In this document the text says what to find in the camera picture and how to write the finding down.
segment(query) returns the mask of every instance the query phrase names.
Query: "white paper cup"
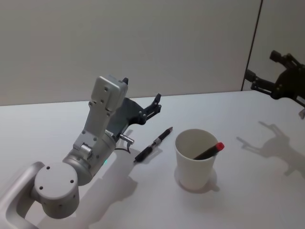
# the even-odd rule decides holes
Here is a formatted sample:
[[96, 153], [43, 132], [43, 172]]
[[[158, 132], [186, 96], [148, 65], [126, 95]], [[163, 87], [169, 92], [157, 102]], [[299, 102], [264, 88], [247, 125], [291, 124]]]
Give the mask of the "white paper cup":
[[199, 129], [185, 130], [175, 141], [178, 179], [188, 190], [203, 188], [209, 179], [215, 157], [193, 160], [208, 148], [218, 143], [216, 137]]

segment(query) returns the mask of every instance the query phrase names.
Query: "table surface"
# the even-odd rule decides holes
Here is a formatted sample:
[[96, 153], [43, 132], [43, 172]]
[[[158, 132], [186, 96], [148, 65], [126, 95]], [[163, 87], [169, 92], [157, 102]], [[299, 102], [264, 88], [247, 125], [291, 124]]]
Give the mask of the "table surface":
[[[147, 106], [152, 98], [135, 99]], [[115, 151], [66, 219], [34, 203], [40, 229], [298, 229], [305, 225], [305, 121], [301, 106], [258, 92], [168, 96], [144, 126], [131, 126], [132, 155]], [[60, 162], [88, 114], [87, 102], [0, 107], [0, 184], [33, 161]], [[133, 156], [166, 128], [173, 132], [143, 164]], [[176, 182], [174, 140], [200, 128], [224, 142], [211, 179], [190, 193]]]

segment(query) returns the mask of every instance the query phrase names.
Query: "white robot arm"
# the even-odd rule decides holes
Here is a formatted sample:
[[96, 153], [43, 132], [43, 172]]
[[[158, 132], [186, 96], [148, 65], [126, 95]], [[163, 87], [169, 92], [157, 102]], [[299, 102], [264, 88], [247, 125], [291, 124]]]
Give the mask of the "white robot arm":
[[132, 124], [143, 125], [161, 110], [158, 94], [147, 108], [125, 98], [128, 79], [99, 77], [89, 101], [84, 129], [61, 163], [36, 162], [22, 171], [0, 197], [1, 229], [37, 229], [25, 220], [34, 201], [55, 219], [71, 215], [79, 204], [78, 186], [88, 184], [115, 150], [119, 139], [133, 140], [123, 133]]

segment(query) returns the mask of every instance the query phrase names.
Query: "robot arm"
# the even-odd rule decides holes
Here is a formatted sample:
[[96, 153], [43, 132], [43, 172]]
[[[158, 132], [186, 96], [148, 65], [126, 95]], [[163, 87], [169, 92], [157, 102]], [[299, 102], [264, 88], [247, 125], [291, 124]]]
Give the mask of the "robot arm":
[[24, 219], [34, 201], [55, 219], [71, 215], [79, 204], [78, 186], [88, 184], [132, 124], [143, 125], [161, 110], [158, 94], [147, 108], [125, 98], [128, 79], [99, 77], [89, 101], [84, 129], [61, 163], [36, 162], [23, 170], [0, 197], [1, 229], [37, 229]]
[[[273, 99], [290, 98], [305, 107], [305, 65], [300, 64], [291, 54], [282, 56], [277, 51], [271, 52], [270, 59], [282, 64], [286, 70], [275, 83], [263, 80], [247, 70], [245, 78], [252, 82], [251, 89], [270, 95]], [[299, 115], [304, 119], [305, 109]]]

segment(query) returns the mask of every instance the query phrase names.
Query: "black pen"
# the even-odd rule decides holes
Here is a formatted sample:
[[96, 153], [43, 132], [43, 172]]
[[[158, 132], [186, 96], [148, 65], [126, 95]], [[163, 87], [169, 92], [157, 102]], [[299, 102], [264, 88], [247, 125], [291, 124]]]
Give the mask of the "black pen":
[[151, 152], [153, 151], [154, 148], [156, 148], [173, 130], [173, 127], [168, 128], [165, 130], [159, 137], [157, 137], [154, 142], [150, 145], [147, 146], [141, 153], [139, 153], [135, 158], [134, 158], [134, 163], [136, 162], [142, 162]]

